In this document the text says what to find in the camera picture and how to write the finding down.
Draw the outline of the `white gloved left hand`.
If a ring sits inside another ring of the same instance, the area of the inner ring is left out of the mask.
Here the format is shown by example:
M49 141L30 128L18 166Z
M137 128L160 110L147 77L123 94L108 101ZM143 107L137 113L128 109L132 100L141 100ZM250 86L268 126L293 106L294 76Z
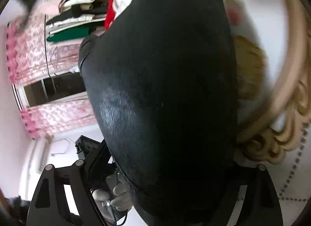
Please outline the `white gloved left hand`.
M116 209L119 212L128 212L132 209L132 201L124 176L120 173L109 175L105 179L110 188L110 192L103 189L93 191L92 196L105 220L116 224L116 215L112 215L109 210Z

